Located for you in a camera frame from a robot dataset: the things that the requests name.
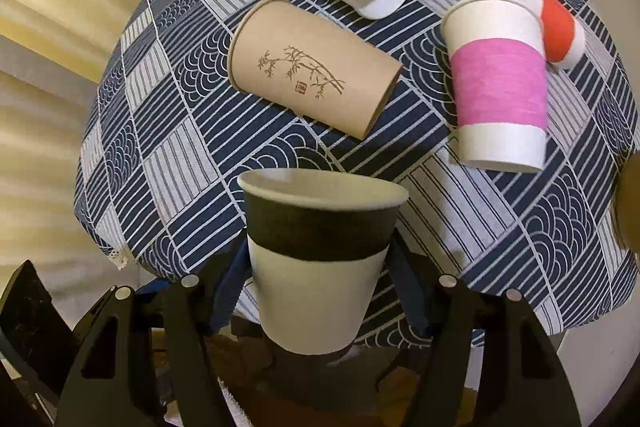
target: white wall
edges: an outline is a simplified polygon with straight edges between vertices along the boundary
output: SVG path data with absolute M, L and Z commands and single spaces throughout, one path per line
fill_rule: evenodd
M 591 0 L 606 24 L 640 101 L 640 0 Z M 609 402 L 640 353 L 640 290 L 622 308 L 569 330 L 558 351 L 574 390 L 582 424 Z

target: round table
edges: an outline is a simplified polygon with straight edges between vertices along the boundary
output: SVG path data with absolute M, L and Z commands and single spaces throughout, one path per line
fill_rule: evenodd
M 410 249 L 477 291 L 520 289 L 548 333 L 626 301 L 636 264 L 616 239 L 612 196 L 639 144 L 638 112 L 589 0 L 561 0 L 584 26 L 587 51 L 571 71 L 548 68 L 539 174 L 458 163 L 440 20 L 459 0 L 407 0 L 379 21 L 339 0 L 289 0 L 404 64 L 364 141 L 229 84 L 231 35 L 258 1 L 142 0 L 133 13 L 98 86 L 78 167 L 75 213 L 105 254 L 117 261 L 130 250 L 160 277 L 197 271 L 244 228 L 240 172 L 333 169 L 407 188 L 398 229 Z M 238 309 L 257 318 L 251 280 Z M 356 341 L 428 343 L 386 271 Z

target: pink band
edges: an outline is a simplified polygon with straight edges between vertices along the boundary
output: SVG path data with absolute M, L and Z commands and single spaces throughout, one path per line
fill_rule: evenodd
M 513 39 L 468 42 L 451 59 L 458 126 L 519 123 L 546 128 L 546 60 Z

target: red band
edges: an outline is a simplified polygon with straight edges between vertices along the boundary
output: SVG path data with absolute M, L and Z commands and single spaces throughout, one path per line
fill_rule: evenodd
M 543 0 L 542 15 L 546 58 L 560 62 L 566 57 L 574 42 L 574 16 L 558 0 Z

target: black band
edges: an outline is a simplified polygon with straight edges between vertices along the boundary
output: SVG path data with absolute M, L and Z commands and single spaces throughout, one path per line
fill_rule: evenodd
M 247 233 L 258 245 L 301 261 L 357 261 L 384 250 L 398 208 L 318 210 L 244 192 Z

